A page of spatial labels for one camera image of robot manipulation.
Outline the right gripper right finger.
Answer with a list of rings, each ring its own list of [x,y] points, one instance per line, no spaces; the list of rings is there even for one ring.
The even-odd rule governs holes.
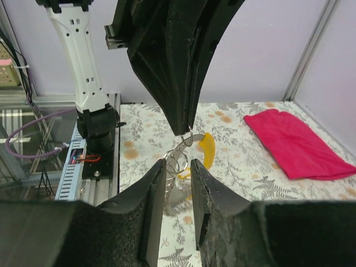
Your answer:
[[[249,201],[191,161],[203,266],[354,266],[355,202]]]

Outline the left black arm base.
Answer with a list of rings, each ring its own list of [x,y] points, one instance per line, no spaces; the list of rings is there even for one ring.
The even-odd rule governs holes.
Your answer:
[[[87,154],[82,160],[83,180],[110,179],[113,176],[113,151],[102,155]]]

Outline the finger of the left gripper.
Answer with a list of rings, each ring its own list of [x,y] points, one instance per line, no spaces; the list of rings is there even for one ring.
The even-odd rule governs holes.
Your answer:
[[[193,127],[200,92],[212,57],[243,1],[207,1],[196,26],[183,127]]]
[[[167,15],[170,1],[118,1],[111,24],[114,37],[127,44],[131,67],[163,110],[174,135],[184,135],[183,91],[173,80],[167,54]]]

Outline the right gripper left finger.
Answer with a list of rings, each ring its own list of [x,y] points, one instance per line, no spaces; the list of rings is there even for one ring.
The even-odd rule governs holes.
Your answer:
[[[166,162],[99,206],[2,201],[2,266],[156,266]]]

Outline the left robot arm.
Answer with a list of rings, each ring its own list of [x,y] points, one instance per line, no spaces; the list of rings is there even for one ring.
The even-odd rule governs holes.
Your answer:
[[[120,127],[96,68],[90,1],[38,1],[63,45],[75,83],[77,128],[90,153],[113,150]],[[125,48],[131,67],[176,136],[191,131],[204,79],[242,1],[118,1],[105,26],[109,49]]]

